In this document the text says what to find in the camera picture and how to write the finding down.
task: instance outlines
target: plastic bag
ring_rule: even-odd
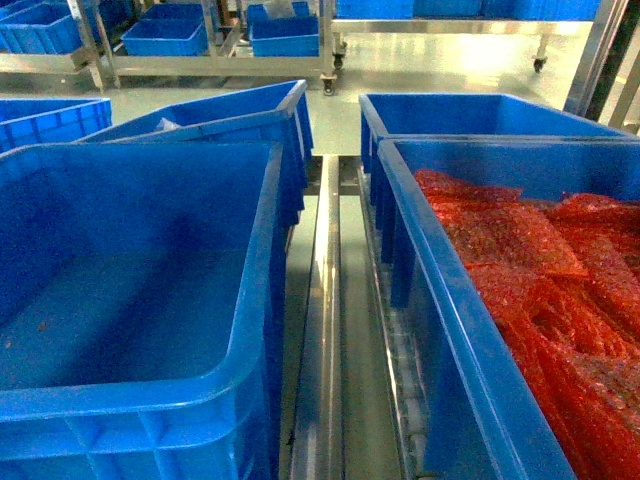
[[[291,0],[269,0],[263,3],[269,18],[292,18],[296,16]]]

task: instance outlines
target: caster wheel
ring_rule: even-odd
[[[342,69],[342,55],[335,55],[335,59],[333,60],[333,68],[335,68],[336,70],[341,70]]]
[[[542,69],[544,68],[546,63],[547,63],[547,59],[546,58],[544,58],[544,59],[537,58],[533,62],[533,69],[536,71],[536,73],[540,73],[542,71]]]
[[[331,97],[331,96],[333,96],[334,93],[335,93],[335,90],[333,88],[333,80],[325,80],[324,81],[324,94],[327,97]]]

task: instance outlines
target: empty blue crate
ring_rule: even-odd
[[[624,140],[386,140],[375,206],[393,306],[417,346],[437,478],[575,480],[553,432],[445,230],[414,179],[423,168],[475,185],[640,199],[640,143]]]
[[[0,153],[36,143],[72,142],[110,126],[108,99],[0,100]]]
[[[1,158],[0,478],[277,479],[281,153]]]
[[[253,141],[282,143],[282,215],[298,222],[313,138],[307,82],[285,82],[170,105],[91,135],[84,142]]]
[[[309,8],[309,3],[304,2],[293,2],[293,10],[296,14],[296,17],[310,17],[311,10]],[[253,4],[247,7],[247,25],[251,27],[253,22],[269,20],[269,16],[267,15],[267,11],[264,9],[262,4]]]
[[[320,54],[318,17],[254,21],[250,37],[256,57],[317,57]]]
[[[409,19],[413,18],[413,0],[337,0],[336,17],[354,20]]]
[[[416,0],[413,14],[416,17],[477,17],[481,0]]]
[[[420,136],[562,136],[633,138],[552,108],[501,94],[370,94],[360,96],[362,163],[376,175],[382,139]]]
[[[0,20],[0,40],[11,53],[67,54],[82,46],[67,5],[39,4]]]
[[[209,48],[202,20],[140,20],[122,36],[131,56],[197,57]]]

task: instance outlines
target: crate bottom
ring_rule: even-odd
[[[245,252],[76,258],[0,327],[1,390],[186,378],[225,356]]]

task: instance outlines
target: metal frame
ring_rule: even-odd
[[[152,0],[132,1],[136,16],[152,4]],[[205,12],[205,27],[210,54],[202,57],[128,57],[121,45],[112,48],[98,10],[99,0],[92,8],[98,22],[100,40],[107,62],[113,72],[114,83],[120,87],[124,76],[284,76],[308,77],[318,74],[325,83],[325,94],[334,92],[336,70],[342,66],[346,33],[414,33],[414,34],[526,34],[541,35],[541,45],[535,64],[542,67],[546,61],[549,35],[583,35],[590,22],[536,22],[512,20],[339,20],[334,19],[336,0],[319,0],[320,55],[306,58],[253,58],[236,55],[246,31],[241,0],[235,0],[240,21],[228,33],[222,46],[216,45],[210,7],[217,9],[214,0],[200,0]],[[629,0],[602,0],[582,61],[571,87],[565,109],[585,114],[593,96],[597,79],[611,49],[615,34]],[[16,55],[0,53],[0,72],[77,74],[89,67],[97,88],[104,91],[107,74],[100,61],[100,51],[91,35],[91,29],[82,0],[67,0],[78,25],[83,46],[69,55]]]
[[[635,119],[635,123],[631,123],[630,125],[625,124],[627,120],[627,116],[629,115],[629,110],[631,109],[631,104],[640,89],[640,53],[636,57],[633,66],[631,67],[631,72],[629,72],[629,76],[627,77],[627,81],[622,88],[622,92],[620,93],[620,98],[618,98],[618,103],[616,104],[613,113],[611,115],[611,120],[609,120],[609,126],[613,128],[625,129],[627,131],[631,131],[635,134],[638,133],[638,119]]]
[[[107,74],[102,63],[82,0],[67,0],[76,22],[82,47],[67,55],[0,53],[0,72],[76,75],[88,67],[96,88],[104,92]]]
[[[330,34],[334,0],[321,0],[320,11],[320,55],[318,57],[255,58],[236,56],[242,45],[242,5],[236,0],[240,21],[227,34],[221,46],[216,45],[216,33],[210,14],[217,10],[212,0],[200,0],[204,11],[204,22],[209,40],[209,54],[201,57],[129,57],[122,55],[121,46],[112,49],[106,33],[102,43],[108,45],[107,59],[114,73],[115,84],[120,86],[124,76],[284,76],[307,77],[319,74],[326,82],[337,79],[333,72],[333,37]]]

